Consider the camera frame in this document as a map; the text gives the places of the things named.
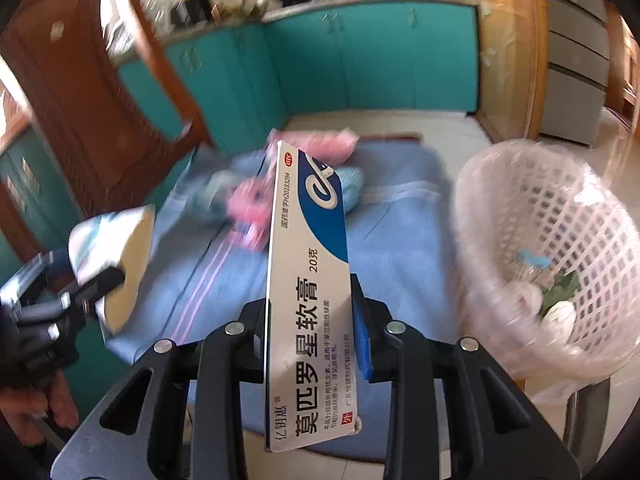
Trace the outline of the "person's left hand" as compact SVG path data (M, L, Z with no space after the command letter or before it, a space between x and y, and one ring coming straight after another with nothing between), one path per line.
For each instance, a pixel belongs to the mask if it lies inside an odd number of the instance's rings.
M14 434L27 446L40 445L42 432L32 423L32 417L50 411L58 426L74 429L79 413L62 370L53 375L47 392L27 387L1 389L1 411Z

